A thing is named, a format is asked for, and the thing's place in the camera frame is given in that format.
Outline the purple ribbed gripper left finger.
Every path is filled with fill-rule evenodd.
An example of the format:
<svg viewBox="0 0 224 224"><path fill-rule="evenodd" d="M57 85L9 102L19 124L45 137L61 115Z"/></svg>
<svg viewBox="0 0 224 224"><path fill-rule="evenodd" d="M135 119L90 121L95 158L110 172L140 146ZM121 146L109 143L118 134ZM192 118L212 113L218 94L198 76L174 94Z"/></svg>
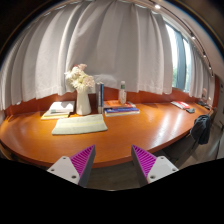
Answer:
<svg viewBox="0 0 224 224"><path fill-rule="evenodd" d="M48 169L48 172L86 187L95 155L95 146L89 146L71 157L62 156Z"/></svg>

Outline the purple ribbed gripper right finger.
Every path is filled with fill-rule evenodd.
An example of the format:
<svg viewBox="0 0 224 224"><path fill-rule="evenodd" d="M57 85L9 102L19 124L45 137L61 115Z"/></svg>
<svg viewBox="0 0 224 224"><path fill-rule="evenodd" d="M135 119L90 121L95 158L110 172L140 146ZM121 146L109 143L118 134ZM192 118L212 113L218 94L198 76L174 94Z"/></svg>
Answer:
<svg viewBox="0 0 224 224"><path fill-rule="evenodd" d="M136 145L131 147L131 156L141 187L178 171L165 156L156 157Z"/></svg>

